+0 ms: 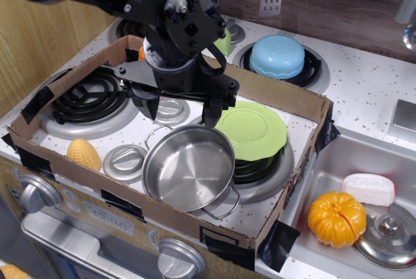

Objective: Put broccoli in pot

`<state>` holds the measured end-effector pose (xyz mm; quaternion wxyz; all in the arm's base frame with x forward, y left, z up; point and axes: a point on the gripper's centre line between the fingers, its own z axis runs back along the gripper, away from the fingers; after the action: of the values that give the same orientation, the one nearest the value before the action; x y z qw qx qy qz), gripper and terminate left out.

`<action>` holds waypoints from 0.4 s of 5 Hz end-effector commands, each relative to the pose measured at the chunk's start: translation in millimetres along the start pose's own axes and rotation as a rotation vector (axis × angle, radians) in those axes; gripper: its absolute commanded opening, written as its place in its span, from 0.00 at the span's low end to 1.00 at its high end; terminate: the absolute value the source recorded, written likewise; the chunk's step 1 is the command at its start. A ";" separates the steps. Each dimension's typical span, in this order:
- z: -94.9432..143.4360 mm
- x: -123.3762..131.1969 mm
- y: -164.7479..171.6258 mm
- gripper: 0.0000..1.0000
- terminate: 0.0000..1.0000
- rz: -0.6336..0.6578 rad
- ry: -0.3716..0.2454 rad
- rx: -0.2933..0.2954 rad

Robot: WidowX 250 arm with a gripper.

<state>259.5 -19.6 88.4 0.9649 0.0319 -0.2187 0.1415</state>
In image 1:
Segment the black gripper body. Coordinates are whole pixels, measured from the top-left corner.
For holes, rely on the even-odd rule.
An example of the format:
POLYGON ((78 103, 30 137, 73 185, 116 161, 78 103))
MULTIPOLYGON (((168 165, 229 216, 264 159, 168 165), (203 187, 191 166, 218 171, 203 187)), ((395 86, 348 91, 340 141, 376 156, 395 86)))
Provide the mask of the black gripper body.
POLYGON ((152 67, 144 60, 123 62, 114 67, 114 73, 145 92, 206 103, 218 98, 223 108, 235 105, 239 89, 236 80, 224 73, 209 75, 196 60, 167 70, 152 67))

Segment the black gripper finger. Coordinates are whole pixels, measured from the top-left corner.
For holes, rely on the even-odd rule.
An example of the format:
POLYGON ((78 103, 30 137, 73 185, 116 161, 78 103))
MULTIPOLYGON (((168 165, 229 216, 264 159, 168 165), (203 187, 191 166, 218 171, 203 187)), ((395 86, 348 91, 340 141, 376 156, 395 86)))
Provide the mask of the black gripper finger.
POLYGON ((233 96, 211 96, 203 105, 202 119, 207 128, 214 128, 221 118, 222 111, 235 106, 233 96))
POLYGON ((129 96, 133 104, 147 118, 155 120, 159 108, 160 96, 152 91, 145 91, 140 87, 130 87, 129 96))

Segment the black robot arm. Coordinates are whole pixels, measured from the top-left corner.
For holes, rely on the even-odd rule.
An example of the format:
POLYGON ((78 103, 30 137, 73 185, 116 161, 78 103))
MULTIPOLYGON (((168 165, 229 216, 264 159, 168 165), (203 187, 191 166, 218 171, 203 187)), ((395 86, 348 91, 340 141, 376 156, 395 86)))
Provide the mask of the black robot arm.
POLYGON ((73 1, 143 25, 144 59, 114 72, 146 117, 156 117, 161 96, 200 101, 202 121, 212 128, 235 105, 239 84, 224 73, 226 59, 215 46, 226 35, 219 0, 73 1))

